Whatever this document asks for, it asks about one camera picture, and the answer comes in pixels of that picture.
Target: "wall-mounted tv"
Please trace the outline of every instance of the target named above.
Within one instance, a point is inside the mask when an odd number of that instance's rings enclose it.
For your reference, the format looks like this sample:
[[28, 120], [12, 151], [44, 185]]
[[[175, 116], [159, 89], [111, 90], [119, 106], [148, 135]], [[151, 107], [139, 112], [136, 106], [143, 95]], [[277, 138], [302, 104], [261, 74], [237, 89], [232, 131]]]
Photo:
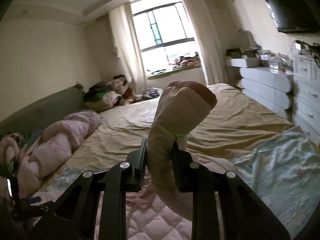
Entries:
[[305, 0], [265, 0], [276, 22], [278, 32], [310, 33], [320, 25]]

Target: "headboard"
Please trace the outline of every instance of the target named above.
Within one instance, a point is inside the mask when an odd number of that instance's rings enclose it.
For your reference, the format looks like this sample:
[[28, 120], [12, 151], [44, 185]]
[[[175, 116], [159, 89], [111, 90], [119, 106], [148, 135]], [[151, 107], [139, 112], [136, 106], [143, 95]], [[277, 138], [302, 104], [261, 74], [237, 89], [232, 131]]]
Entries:
[[82, 85], [76, 84], [42, 98], [1, 121], [0, 135], [7, 132], [29, 133], [44, 130], [68, 114], [87, 109], [83, 94]]

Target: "dresser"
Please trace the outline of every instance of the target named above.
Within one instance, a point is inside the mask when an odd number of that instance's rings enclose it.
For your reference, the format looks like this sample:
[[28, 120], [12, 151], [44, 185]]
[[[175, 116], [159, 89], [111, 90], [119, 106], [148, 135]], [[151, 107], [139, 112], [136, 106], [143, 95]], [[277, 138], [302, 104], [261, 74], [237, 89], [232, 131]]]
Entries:
[[240, 68], [240, 74], [243, 93], [291, 120], [292, 74], [266, 67]]
[[320, 69], [313, 56], [293, 55], [292, 123], [320, 144]]

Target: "beige curtain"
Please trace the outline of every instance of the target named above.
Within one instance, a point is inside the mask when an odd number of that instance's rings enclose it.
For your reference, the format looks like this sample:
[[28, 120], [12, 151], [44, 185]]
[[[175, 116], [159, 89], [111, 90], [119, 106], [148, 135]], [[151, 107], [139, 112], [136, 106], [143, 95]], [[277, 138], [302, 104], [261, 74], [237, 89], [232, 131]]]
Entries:
[[124, 74], [131, 81], [134, 93], [141, 94], [147, 90], [147, 78], [142, 64], [130, 4], [126, 3], [110, 11], [109, 20], [118, 56], [125, 71]]
[[218, 33], [204, 0], [183, 0], [200, 46], [202, 68], [207, 85], [227, 83]]

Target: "drawer handle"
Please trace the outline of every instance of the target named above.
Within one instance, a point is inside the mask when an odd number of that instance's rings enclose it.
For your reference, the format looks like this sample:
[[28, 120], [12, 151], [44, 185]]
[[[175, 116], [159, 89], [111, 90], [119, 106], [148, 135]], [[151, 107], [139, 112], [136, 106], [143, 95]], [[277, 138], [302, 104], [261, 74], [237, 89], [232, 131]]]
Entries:
[[313, 118], [313, 115], [310, 114], [306, 109], [304, 109], [304, 112], [305, 112], [309, 117]]
[[306, 89], [306, 92], [307, 92], [308, 94], [312, 95], [312, 96], [315, 97], [315, 98], [318, 97], [317, 94], [310, 92], [308, 89]]
[[298, 67], [298, 69], [301, 69], [303, 71], [308, 71], [306, 68], [303, 68], [303, 67]]

